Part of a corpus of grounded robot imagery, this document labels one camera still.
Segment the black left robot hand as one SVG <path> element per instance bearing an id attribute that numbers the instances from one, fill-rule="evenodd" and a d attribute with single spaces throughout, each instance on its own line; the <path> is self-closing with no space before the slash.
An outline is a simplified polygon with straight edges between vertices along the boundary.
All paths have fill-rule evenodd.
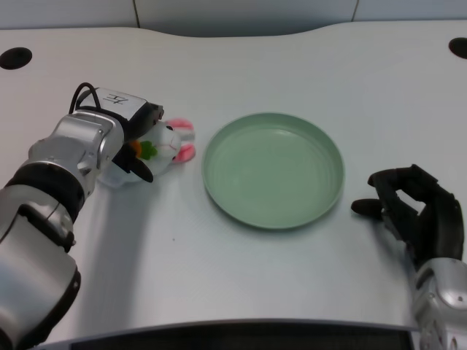
<path id="1" fill-rule="evenodd" d="M 136 147 L 136 141 L 151 131 L 162 118 L 162 106 L 103 87 L 88 88 L 78 95 L 72 105 L 74 111 L 87 110 L 110 116 L 123 129 L 123 145 L 107 167 L 107 176 L 134 175 L 138 180 L 153 181 L 153 173 L 143 163 L 142 148 Z"/>

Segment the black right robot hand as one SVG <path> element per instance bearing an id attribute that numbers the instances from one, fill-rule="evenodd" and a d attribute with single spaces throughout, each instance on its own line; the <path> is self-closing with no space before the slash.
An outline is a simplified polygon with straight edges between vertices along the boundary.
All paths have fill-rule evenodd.
<path id="1" fill-rule="evenodd" d="M 406 244 L 417 270 L 434 258 L 462 259 L 462 209 L 436 178 L 414 164 L 376 172 L 368 184 L 378 198 L 356 200 L 351 209 L 385 223 Z"/>

